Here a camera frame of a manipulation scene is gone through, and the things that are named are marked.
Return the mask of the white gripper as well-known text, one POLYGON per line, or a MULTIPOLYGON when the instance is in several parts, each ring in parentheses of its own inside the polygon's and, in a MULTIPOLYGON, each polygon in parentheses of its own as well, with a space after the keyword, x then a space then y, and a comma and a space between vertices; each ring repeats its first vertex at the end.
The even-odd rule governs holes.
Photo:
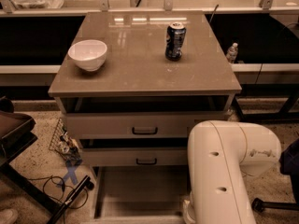
POLYGON ((189 200, 183 201, 183 219, 186 224, 195 224, 194 212, 189 200))

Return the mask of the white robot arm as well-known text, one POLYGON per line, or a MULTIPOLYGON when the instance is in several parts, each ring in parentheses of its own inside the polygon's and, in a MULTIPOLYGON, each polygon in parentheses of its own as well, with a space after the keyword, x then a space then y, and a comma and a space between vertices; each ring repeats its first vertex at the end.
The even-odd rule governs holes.
POLYGON ((186 224, 256 224, 244 179, 278 162, 281 144, 268 128, 253 123, 203 121, 189 134, 190 198, 186 224))

